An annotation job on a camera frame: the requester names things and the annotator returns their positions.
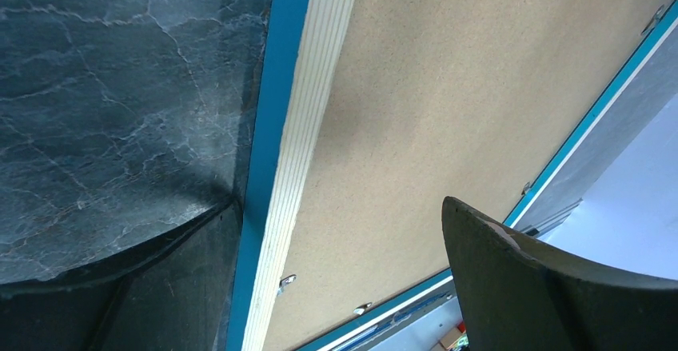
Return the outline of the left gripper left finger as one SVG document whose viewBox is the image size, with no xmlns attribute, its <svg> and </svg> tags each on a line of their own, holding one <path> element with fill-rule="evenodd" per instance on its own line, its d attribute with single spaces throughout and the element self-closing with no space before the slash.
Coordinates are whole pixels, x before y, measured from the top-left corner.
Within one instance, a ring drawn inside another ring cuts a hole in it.
<svg viewBox="0 0 678 351">
<path fill-rule="evenodd" d="M 223 350 L 241 206 L 48 281 L 1 287 L 4 350 Z"/>
</svg>

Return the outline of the light wooden picture frame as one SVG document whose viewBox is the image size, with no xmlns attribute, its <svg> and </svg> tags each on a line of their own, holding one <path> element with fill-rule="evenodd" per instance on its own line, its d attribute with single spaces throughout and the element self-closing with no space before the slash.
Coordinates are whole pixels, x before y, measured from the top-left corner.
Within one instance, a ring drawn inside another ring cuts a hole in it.
<svg viewBox="0 0 678 351">
<path fill-rule="evenodd" d="M 237 261 L 233 308 L 226 348 L 264 350 L 277 288 L 307 172 L 317 143 L 330 87 L 355 0 L 273 0 L 261 95 L 254 129 L 244 225 Z M 677 0 L 649 17 L 640 42 L 626 58 L 537 177 L 525 184 L 519 201 L 500 221 L 525 222 L 534 203 L 573 160 L 630 82 L 668 40 L 677 24 Z M 405 291 L 373 304 L 347 321 L 300 346 L 335 344 L 392 311 L 449 281 L 448 266 Z"/>
</svg>

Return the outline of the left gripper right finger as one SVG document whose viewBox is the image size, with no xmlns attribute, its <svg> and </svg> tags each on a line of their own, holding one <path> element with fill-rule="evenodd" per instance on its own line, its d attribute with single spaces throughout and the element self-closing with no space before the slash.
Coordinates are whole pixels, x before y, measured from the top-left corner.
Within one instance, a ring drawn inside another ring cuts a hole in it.
<svg viewBox="0 0 678 351">
<path fill-rule="evenodd" d="M 456 197 L 441 224 L 470 349 L 676 349 L 676 281 L 568 253 Z"/>
</svg>

